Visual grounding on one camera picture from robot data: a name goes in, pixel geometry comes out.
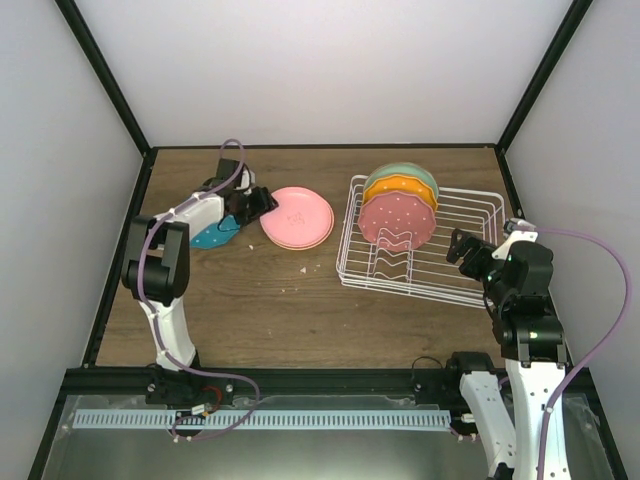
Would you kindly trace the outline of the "blue polka dot plate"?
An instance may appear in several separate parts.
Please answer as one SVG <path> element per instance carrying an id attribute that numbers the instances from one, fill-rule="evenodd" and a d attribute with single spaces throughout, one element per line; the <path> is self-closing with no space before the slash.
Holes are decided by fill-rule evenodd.
<path id="1" fill-rule="evenodd" d="M 227 215 L 196 234 L 190 241 L 195 249 L 209 250 L 225 246 L 239 232 L 240 226 L 232 215 Z"/>

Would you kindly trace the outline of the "light pink plate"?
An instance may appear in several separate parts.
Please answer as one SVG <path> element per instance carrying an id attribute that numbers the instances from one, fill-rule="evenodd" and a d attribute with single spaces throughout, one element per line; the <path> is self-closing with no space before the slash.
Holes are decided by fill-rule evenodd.
<path id="1" fill-rule="evenodd" d="M 290 186 L 276 190 L 272 196 L 277 200 L 278 207 L 260 218 L 261 227 L 266 235 L 286 230 L 332 232 L 333 209 L 315 191 Z"/>

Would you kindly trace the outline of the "pale yellow plate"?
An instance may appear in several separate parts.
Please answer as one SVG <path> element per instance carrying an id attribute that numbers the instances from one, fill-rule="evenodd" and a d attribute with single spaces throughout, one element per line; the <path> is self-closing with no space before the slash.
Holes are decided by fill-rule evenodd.
<path id="1" fill-rule="evenodd" d="M 331 231 L 318 232 L 310 230 L 286 230 L 267 233 L 267 236 L 273 243 L 284 249 L 308 250 L 322 244 L 328 239 L 330 234 Z"/>

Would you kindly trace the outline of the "dark pink polka dot plate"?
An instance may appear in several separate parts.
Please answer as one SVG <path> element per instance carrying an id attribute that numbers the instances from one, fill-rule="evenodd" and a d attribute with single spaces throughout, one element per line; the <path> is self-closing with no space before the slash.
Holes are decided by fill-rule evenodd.
<path id="1" fill-rule="evenodd" d="M 364 239 L 389 252 L 406 252 L 427 243 L 437 226 L 434 211 L 419 196 L 391 191 L 360 209 L 357 225 Z"/>

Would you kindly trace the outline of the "orange polka dot plate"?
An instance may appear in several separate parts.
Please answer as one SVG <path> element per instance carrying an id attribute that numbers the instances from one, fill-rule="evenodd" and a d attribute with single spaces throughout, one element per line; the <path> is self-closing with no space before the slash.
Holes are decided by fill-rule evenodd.
<path id="1" fill-rule="evenodd" d="M 439 208 L 435 189 L 431 185 L 418 177 L 404 174 L 390 174 L 377 179 L 369 176 L 365 181 L 362 204 L 390 192 L 416 195 L 434 211 Z"/>

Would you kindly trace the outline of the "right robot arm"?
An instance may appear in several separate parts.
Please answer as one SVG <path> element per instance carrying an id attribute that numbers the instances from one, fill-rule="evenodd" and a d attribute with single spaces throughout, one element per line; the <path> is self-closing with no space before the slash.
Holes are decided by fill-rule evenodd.
<path id="1" fill-rule="evenodd" d="M 460 352 L 444 378 L 447 396 L 467 403 L 491 479 L 568 479 L 561 383 L 568 353 L 550 305 L 553 253 L 521 221 L 496 246 L 456 229 L 446 259 L 483 288 L 485 309 L 505 361 L 513 406 L 501 396 L 486 355 Z"/>

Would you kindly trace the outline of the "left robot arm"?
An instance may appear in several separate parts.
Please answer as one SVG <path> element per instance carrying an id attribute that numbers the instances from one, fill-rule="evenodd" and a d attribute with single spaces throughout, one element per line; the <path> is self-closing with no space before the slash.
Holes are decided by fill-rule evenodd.
<path id="1" fill-rule="evenodd" d="M 196 402 L 205 382 L 196 373 L 197 350 L 184 310 L 190 250 L 221 247 L 253 221 L 276 245 L 306 250 L 328 238 L 335 215 L 318 193 L 297 186 L 270 192 L 256 184 L 244 161 L 222 158 L 216 174 L 182 203 L 138 215 L 130 225 L 121 281 L 147 316 L 157 364 L 177 371 L 168 388 L 181 403 Z"/>

